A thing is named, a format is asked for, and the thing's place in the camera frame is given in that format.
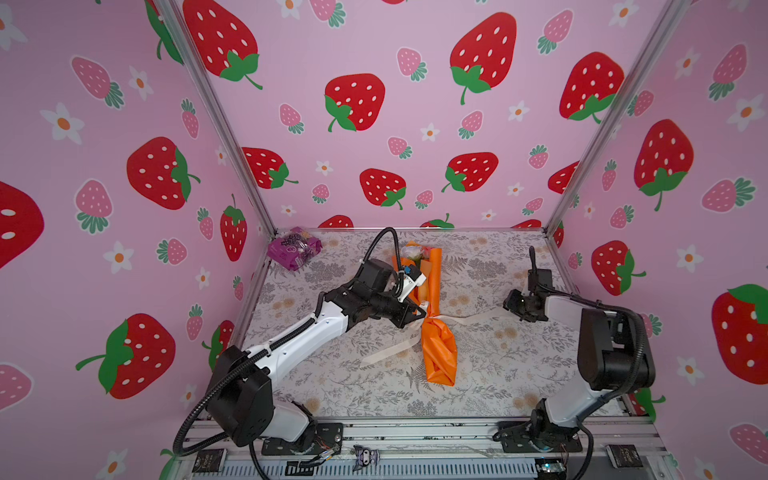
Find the white ribbon strip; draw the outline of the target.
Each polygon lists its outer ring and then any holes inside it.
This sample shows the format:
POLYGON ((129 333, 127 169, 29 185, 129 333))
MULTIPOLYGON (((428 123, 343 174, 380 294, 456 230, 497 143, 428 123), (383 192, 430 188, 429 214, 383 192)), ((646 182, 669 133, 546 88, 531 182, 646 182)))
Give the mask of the white ribbon strip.
MULTIPOLYGON (((467 326, 467 325, 473 325, 473 324, 485 322, 487 320, 490 320, 493 317, 505 316, 508 314, 509 312, 506 311, 504 308, 494 307, 490 310, 487 310, 475 315, 467 316, 467 317, 438 315, 435 318, 437 320, 447 322, 448 324, 458 324, 458 325, 467 326)), ((424 319, 417 320, 414 326, 409 326, 406 328, 406 331, 411 333, 409 338, 407 338, 406 340, 400 343, 394 344, 388 348, 380 350, 377 353, 371 354, 363 358, 361 360, 361 365, 368 366, 368 365, 376 364, 378 362, 385 360, 388 357, 394 356, 402 351, 409 350, 412 347, 414 347, 417 343, 421 341, 421 328, 424 322, 425 322, 424 319)))

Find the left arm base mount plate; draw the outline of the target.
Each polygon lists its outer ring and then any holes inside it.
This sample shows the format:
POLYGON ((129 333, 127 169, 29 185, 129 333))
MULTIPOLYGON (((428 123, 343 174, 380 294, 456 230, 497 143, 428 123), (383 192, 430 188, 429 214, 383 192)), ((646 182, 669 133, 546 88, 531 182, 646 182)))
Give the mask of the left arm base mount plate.
POLYGON ((327 450, 338 453, 343 445, 343 433, 343 423, 311 423, 294 442, 266 438, 261 447, 261 454, 266 457, 276 457, 315 456, 327 450))

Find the orange wrapping paper sheet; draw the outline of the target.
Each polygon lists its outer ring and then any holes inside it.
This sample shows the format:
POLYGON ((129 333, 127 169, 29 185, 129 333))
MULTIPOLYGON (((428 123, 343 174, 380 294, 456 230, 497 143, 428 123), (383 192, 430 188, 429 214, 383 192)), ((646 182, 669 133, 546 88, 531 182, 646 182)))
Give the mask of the orange wrapping paper sheet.
POLYGON ((426 306, 427 316, 418 337, 397 344, 394 354, 404 352, 421 343, 428 382, 453 387, 458 369, 458 349, 450 327, 439 318, 441 314, 442 250, 408 242, 401 249, 404 266, 418 266, 426 282, 411 293, 421 307, 426 306))

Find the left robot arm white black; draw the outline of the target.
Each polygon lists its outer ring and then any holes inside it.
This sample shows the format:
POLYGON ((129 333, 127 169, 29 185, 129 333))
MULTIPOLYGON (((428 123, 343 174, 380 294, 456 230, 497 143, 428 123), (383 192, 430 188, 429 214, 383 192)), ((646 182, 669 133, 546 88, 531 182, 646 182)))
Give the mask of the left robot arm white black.
POLYGON ((319 436, 316 420, 304 406, 276 400, 275 385, 316 350, 366 320, 386 319, 402 329, 426 316, 409 297, 425 283, 425 275, 400 257, 388 264, 373 258, 373 252, 367 249, 352 279, 320 293, 314 310, 296 324, 263 344, 231 346, 222 353, 205 395, 174 438, 175 456, 224 440, 238 447, 281 441, 296 453, 313 448, 319 436))

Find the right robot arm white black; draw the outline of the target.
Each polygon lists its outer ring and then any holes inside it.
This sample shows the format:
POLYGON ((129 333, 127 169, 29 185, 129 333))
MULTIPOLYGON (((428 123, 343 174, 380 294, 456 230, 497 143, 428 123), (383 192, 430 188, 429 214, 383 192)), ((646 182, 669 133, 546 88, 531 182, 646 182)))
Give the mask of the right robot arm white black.
POLYGON ((655 380, 647 332, 639 314, 557 290, 549 269, 529 249, 528 291, 513 290, 503 308, 529 323, 555 321, 578 330, 577 373, 541 399, 525 422, 501 422, 493 440, 512 452, 578 452, 584 421, 611 400, 655 380))

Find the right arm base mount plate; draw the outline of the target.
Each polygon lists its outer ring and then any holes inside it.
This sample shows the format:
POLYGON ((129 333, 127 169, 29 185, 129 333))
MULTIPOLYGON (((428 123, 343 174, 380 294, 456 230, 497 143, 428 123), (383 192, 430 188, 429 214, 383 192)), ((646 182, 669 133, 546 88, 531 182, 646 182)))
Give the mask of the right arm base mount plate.
POLYGON ((583 451, 577 428, 540 427, 527 421, 502 421, 492 440, 505 453, 578 453, 583 451))

